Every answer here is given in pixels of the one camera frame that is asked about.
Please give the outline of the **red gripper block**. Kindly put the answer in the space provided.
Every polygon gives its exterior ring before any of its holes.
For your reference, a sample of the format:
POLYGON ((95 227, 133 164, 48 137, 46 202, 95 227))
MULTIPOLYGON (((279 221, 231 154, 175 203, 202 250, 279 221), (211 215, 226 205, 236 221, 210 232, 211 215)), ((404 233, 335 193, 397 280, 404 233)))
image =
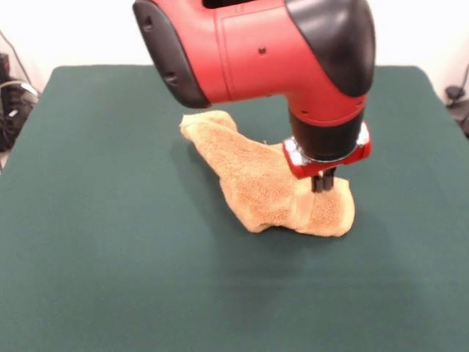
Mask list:
POLYGON ((336 160, 318 161, 307 157, 293 136, 285 139, 281 145, 291 173, 297 179, 311 177, 311 190, 314 193, 333 189, 336 171, 334 167, 357 163, 368 158, 372 151, 372 139, 365 122, 361 123, 353 151, 336 160))

